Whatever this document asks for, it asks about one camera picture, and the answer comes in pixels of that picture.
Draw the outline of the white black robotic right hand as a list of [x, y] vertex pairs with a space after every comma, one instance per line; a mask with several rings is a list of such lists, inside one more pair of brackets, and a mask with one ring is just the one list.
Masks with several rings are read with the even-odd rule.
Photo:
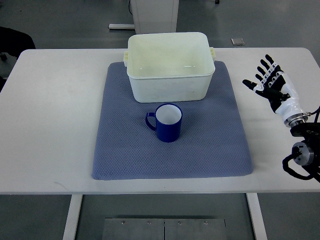
[[257, 70], [259, 73], [255, 77], [258, 83], [247, 79], [242, 83], [267, 99], [272, 111], [281, 116], [284, 124], [291, 126], [294, 122], [306, 122], [308, 116], [299, 104], [299, 95], [281, 66], [267, 54], [260, 60]]

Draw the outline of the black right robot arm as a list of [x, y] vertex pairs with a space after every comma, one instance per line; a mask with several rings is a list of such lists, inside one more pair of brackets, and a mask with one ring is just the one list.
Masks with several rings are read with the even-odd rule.
[[[285, 120], [293, 137], [303, 137], [304, 140], [292, 146], [291, 154], [282, 161], [282, 168], [289, 175], [300, 180], [315, 179], [320, 181], [320, 110], [298, 113]], [[308, 175], [301, 175], [289, 166], [290, 160], [301, 166]]]

